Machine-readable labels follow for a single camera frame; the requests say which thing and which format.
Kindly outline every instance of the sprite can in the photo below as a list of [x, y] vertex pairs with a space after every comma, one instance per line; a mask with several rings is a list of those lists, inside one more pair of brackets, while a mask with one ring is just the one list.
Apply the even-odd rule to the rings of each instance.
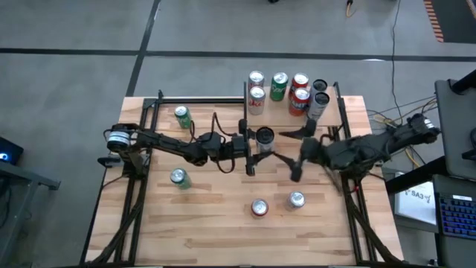
[[192, 181], [183, 168], [174, 169], [170, 174], [170, 180], [182, 190], [192, 187]]
[[192, 121], [190, 116], [190, 110], [185, 106], [179, 106], [176, 108], [176, 118], [180, 127], [183, 129], [189, 129]]
[[269, 97], [273, 101], [282, 101], [284, 99], [284, 95], [286, 94], [287, 86], [288, 76], [283, 72], [275, 74], [271, 80], [271, 90]]

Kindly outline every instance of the silver soda can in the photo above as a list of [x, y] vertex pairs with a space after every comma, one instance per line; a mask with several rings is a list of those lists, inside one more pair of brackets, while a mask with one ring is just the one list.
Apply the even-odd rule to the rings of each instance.
[[268, 203], [265, 200], [257, 199], [251, 204], [251, 213], [255, 218], [261, 218], [268, 213]]
[[327, 82], [322, 79], [315, 80], [311, 85], [311, 97], [309, 98], [309, 105], [311, 105], [312, 99], [318, 92], [325, 92], [327, 89]]
[[265, 109], [265, 90], [260, 86], [251, 88], [248, 95], [248, 111], [252, 115], [261, 115]]
[[170, 174], [170, 180], [177, 185], [178, 188], [185, 190], [192, 187], [192, 182], [183, 168], [176, 168]]
[[289, 194], [287, 205], [291, 210], [302, 208], [306, 204], [304, 194], [299, 191], [293, 191]]
[[274, 149], [274, 131], [269, 127], [261, 127], [256, 131], [256, 148], [258, 153], [271, 152]]
[[314, 98], [309, 105], [309, 110], [307, 111], [307, 118], [314, 119], [316, 121], [319, 120], [319, 118], [324, 113], [329, 101], [329, 95], [324, 92], [318, 92], [316, 95], [314, 95]]
[[265, 86], [265, 75], [261, 71], [252, 71], [248, 76], [248, 92], [254, 86]]

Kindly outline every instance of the black desk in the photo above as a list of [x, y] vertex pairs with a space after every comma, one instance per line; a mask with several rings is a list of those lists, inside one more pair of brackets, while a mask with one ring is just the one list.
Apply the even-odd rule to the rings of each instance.
[[[458, 87], [454, 86], [454, 80], [435, 82], [445, 155], [405, 175], [388, 180], [385, 185], [389, 194], [433, 180], [435, 199], [438, 193], [476, 197], [476, 162], [462, 157], [463, 153], [474, 149], [469, 135], [476, 127], [476, 71], [460, 82]], [[473, 89], [466, 90], [464, 95], [452, 90], [469, 87]], [[440, 265], [473, 267], [476, 263], [473, 250], [476, 247], [475, 241], [438, 233], [435, 234], [435, 241]]]

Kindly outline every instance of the desk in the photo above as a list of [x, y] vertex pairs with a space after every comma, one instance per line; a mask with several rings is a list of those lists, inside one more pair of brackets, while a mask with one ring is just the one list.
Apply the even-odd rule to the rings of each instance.
[[[363, 97], [344, 99], [352, 135], [371, 133]], [[302, 126], [303, 121], [299, 120], [303, 119], [299, 118], [294, 118], [292, 123], [295, 126], [286, 127], [280, 123], [288, 115], [287, 100], [281, 105], [270, 103], [269, 99], [266, 102], [265, 115], [248, 118], [252, 129], [268, 125], [277, 132], [296, 130], [295, 126]], [[138, 123], [142, 104], [143, 98], [125, 98], [119, 122]], [[188, 131], [180, 129], [174, 117], [176, 106], [160, 105], [156, 131], [188, 140]], [[238, 120], [243, 117], [242, 104], [187, 106], [196, 122], [198, 135], [210, 131], [213, 112], [217, 112], [224, 131], [229, 133], [237, 132]], [[337, 105], [330, 104], [329, 107], [323, 121], [339, 118], [335, 116], [339, 115]], [[258, 120], [270, 113], [274, 113], [273, 118], [279, 118], [276, 125], [271, 120]], [[336, 119], [333, 125], [340, 123], [340, 119]], [[323, 133], [327, 133], [327, 128], [318, 127], [316, 136]], [[252, 150], [255, 150], [253, 143], [251, 141]], [[300, 141], [277, 135], [275, 144], [277, 152], [293, 158], [298, 156]], [[228, 163], [222, 166], [229, 168]], [[190, 174], [191, 189], [180, 191], [170, 182], [171, 170], [178, 167]], [[121, 167], [108, 169], [104, 183], [120, 176], [121, 171]], [[100, 195], [86, 261], [97, 257], [117, 231], [126, 185], [127, 179], [119, 180]], [[391, 252], [402, 258], [384, 182], [369, 176], [364, 179], [362, 187], [370, 225]], [[289, 212], [283, 204], [289, 192], [295, 190], [304, 192], [306, 205]], [[256, 198], [267, 200], [270, 206], [268, 214], [261, 220], [254, 220], [250, 212], [251, 202]], [[359, 237], [366, 256], [362, 231]], [[128, 252], [129, 242], [130, 235], [127, 235], [124, 252]], [[195, 167], [178, 156], [154, 150], [135, 263], [161, 266], [283, 266], [355, 264], [355, 258], [344, 198], [321, 167], [306, 164], [303, 178], [296, 184], [289, 180], [289, 169], [275, 157], [261, 161], [256, 167], [256, 176], [249, 177], [245, 174], [243, 159], [237, 159], [233, 173], [223, 174], [214, 163]]]

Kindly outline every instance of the blue keyboard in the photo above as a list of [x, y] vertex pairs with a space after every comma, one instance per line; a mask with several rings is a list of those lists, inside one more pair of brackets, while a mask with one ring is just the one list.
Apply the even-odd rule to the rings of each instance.
[[476, 240], [476, 202], [438, 196], [443, 234]]

